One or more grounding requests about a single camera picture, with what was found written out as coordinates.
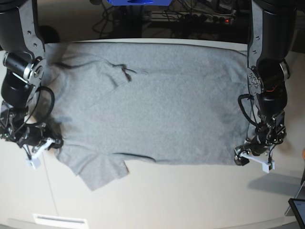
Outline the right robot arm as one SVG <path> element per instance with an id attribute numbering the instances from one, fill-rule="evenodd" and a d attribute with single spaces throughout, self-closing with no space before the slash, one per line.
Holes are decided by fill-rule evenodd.
<path id="1" fill-rule="evenodd" d="M 55 105 L 55 95 L 41 85 L 47 61 L 44 40 L 38 28 L 37 1 L 2 0 L 0 2 L 0 46 L 5 51 L 6 68 L 0 94 L 0 136 L 23 148 L 27 164 L 33 169 L 40 165 L 40 155 L 63 145 L 60 135 L 51 130 L 46 121 Z M 51 102 L 47 113 L 35 123 L 28 120 L 34 111 L 29 106 L 34 97 L 47 92 Z"/>

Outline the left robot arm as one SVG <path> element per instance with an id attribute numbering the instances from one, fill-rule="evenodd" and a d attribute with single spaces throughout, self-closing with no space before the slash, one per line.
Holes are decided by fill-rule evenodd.
<path id="1" fill-rule="evenodd" d="M 286 61 L 292 43 L 298 0 L 253 0 L 250 6 L 247 46 L 247 94 L 238 105 L 254 136 L 234 149 L 234 161 L 245 166 L 251 160 L 269 173 L 275 168 L 273 149 L 286 137 L 285 107 L 290 78 Z"/>

